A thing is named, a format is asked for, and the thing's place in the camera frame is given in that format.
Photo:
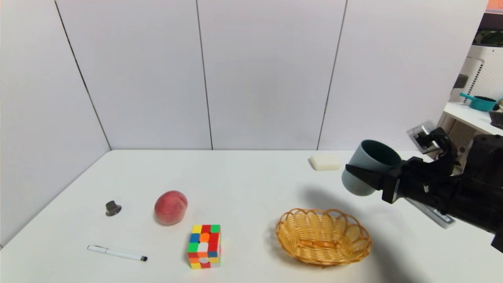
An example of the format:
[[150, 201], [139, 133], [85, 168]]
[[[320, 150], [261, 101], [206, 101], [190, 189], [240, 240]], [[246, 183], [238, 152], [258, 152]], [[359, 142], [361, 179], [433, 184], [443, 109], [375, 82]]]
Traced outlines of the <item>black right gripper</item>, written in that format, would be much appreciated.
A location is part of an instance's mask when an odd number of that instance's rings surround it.
[[450, 187], [453, 158], [443, 156], [426, 162], [418, 156], [403, 160], [400, 167], [388, 165], [345, 165], [347, 190], [382, 190], [382, 199], [393, 204], [399, 198], [409, 198], [436, 209], [442, 215], [448, 213], [447, 197], [441, 188]]

